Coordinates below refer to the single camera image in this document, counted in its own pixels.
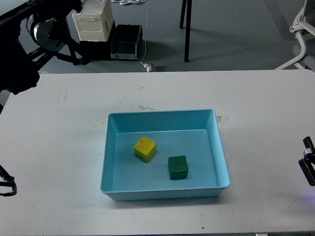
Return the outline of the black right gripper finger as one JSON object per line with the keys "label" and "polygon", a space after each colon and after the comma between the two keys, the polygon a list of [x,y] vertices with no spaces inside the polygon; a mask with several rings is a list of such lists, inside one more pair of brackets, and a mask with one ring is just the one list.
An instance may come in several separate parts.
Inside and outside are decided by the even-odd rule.
{"label": "black right gripper finger", "polygon": [[315,185],[315,156],[308,154],[298,161],[303,174],[305,175],[310,186]]}
{"label": "black right gripper finger", "polygon": [[310,137],[305,137],[303,139],[303,143],[304,143],[304,146],[305,146],[305,150],[303,152],[303,155],[312,155],[314,156],[315,155],[315,147],[313,145],[313,142],[311,140]]}

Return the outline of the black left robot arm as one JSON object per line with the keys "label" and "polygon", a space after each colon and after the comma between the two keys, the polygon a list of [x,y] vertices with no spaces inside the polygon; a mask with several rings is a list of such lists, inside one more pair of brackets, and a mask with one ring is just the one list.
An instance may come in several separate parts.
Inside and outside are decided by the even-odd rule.
{"label": "black left robot arm", "polygon": [[[87,65],[88,53],[70,34],[67,15],[80,12],[80,0],[19,0],[0,17],[0,89],[14,95],[34,88],[39,70],[53,57]],[[27,53],[19,41],[21,22],[38,48]]]}

